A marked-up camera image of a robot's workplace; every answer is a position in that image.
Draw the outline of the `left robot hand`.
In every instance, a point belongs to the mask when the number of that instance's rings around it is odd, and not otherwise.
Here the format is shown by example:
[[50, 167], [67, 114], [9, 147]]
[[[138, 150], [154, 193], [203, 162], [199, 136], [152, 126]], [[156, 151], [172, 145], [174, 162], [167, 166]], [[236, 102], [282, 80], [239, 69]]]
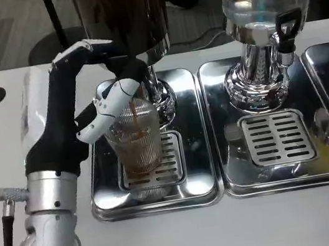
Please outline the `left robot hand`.
[[[77, 76], [84, 65], [102, 64], [115, 76], [104, 98], [75, 114]], [[25, 175], [53, 172], [80, 175], [88, 148], [102, 137], [129, 104], [147, 72], [147, 64], [129, 56], [111, 40], [86, 39], [59, 53], [48, 70], [30, 69], [22, 117]]]

